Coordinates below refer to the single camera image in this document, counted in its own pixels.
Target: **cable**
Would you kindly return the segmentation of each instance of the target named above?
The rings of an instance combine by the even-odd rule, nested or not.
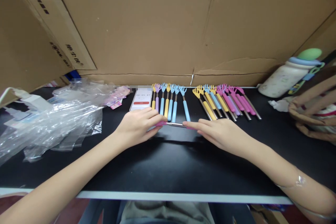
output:
[[[9,92],[9,90],[11,90],[11,89],[14,90],[13,87],[8,87],[8,88],[6,88],[5,91],[2,93],[2,95],[1,95],[1,97],[0,97],[0,104],[2,103],[2,100],[5,98],[6,94],[7,94],[7,93]]]

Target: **plastic handle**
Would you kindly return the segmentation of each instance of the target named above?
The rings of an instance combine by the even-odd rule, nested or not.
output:
[[[209,101],[209,103],[210,103],[210,107],[211,107],[213,110],[215,110],[216,107],[215,107],[214,103],[212,102],[212,100],[211,100],[211,98],[210,98],[210,95],[209,95],[207,92],[205,92],[205,96],[206,96],[206,98],[208,99],[208,101]]]
[[[190,116],[189,116],[189,110],[188,110],[188,106],[187,106],[187,101],[183,101],[183,107],[184,107],[185,119],[187,121],[190,121]]]
[[[225,102],[223,101],[223,98],[221,97],[221,95],[220,95],[220,94],[216,94],[216,96],[217,96],[219,102],[221,103],[221,105],[222,105],[224,111],[225,111],[225,112],[229,112],[229,109],[227,108],[227,105],[226,105]]]
[[[157,112],[159,112],[159,98],[158,97],[155,98],[155,109]]]
[[[215,115],[213,114],[211,108],[209,107],[209,104],[208,104],[206,101],[204,101],[203,104],[204,104],[205,109],[206,109],[207,112],[209,113],[209,116],[211,117],[211,119],[212,119],[212,120],[217,120],[217,118],[216,118]]]
[[[244,96],[242,96],[246,106],[250,109],[250,114],[251,115],[256,115],[256,112],[254,111],[254,109],[251,107],[251,105],[249,104],[249,102],[246,100],[246,98]]]
[[[232,99],[234,100],[234,102],[236,103],[237,107],[241,110],[244,111],[244,107],[243,105],[240,103],[240,101],[237,99],[237,96],[235,93],[231,93]]]
[[[238,100],[240,101],[240,103],[243,105],[245,111],[246,111],[246,112],[250,112],[250,109],[249,109],[248,106],[245,104],[243,98],[242,98],[239,94],[237,94],[237,98],[238,98]]]
[[[173,100],[169,100],[168,121],[172,120]]]
[[[160,114],[163,115],[163,109],[165,107],[165,99],[162,97],[161,98],[161,105],[160,105]]]
[[[218,109],[222,109],[222,107],[221,107],[221,105],[219,104],[219,102],[217,101],[217,98],[215,97],[215,95],[214,95],[212,92],[210,93],[210,95],[211,95],[213,101],[215,102],[216,107],[217,107]]]
[[[227,98],[228,98],[228,99],[230,100],[230,102],[232,103],[232,106],[234,106],[236,115],[237,115],[237,116],[240,116],[240,112],[239,112],[239,110],[237,109],[236,105],[233,103],[233,100],[231,99],[231,97],[228,96]]]
[[[233,103],[228,98],[228,96],[226,94],[224,94],[224,93],[223,93],[223,98],[226,101],[226,104],[229,106],[229,109],[231,110],[231,112],[236,112],[236,109],[234,108]]]
[[[173,115],[171,118],[172,123],[176,122],[176,110],[177,110],[177,101],[174,101]]]
[[[165,108],[164,108],[164,116],[165,117],[168,117],[168,107],[169,107],[169,100],[166,99],[166,105],[165,105]]]

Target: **cardboard box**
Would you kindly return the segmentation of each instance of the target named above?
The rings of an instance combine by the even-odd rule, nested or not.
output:
[[[132,84],[193,75],[192,85],[254,86],[336,8],[336,0],[63,1],[97,66],[80,74],[116,83],[137,76]]]
[[[27,0],[76,69],[96,69],[62,0]]]
[[[115,84],[256,86],[300,50],[321,48],[323,58],[336,48],[336,0],[13,1],[2,5],[9,10],[2,23],[19,25],[3,29],[3,41],[24,47],[0,48],[14,66],[1,88],[31,91],[71,65]]]
[[[264,208],[261,205],[252,204],[251,207],[257,211],[257,214],[253,214],[253,211],[251,211],[253,217],[255,218],[257,224],[263,223],[263,220],[260,218],[260,216],[263,216],[264,221],[268,224],[289,224],[286,218],[282,215],[281,212],[278,211],[270,211]]]
[[[7,87],[28,92],[73,70],[26,0],[0,0],[0,93]],[[16,97],[10,93],[2,106]]]

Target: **smartphone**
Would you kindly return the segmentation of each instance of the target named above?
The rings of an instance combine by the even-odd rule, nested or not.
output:
[[[136,109],[144,109],[151,106],[152,102],[152,90],[137,90],[135,92],[130,111]]]

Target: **plastic bag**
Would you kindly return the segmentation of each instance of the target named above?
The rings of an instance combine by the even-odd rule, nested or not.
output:
[[[55,90],[50,110],[33,114],[18,129],[8,127],[0,136],[0,166],[23,149],[24,160],[33,162],[48,149],[71,151],[86,136],[101,133],[102,109],[114,88],[82,78]]]
[[[121,101],[122,99],[126,98],[127,95],[132,93],[131,89],[126,86],[117,87],[112,94],[105,100],[105,104],[108,107],[113,106],[117,102]]]

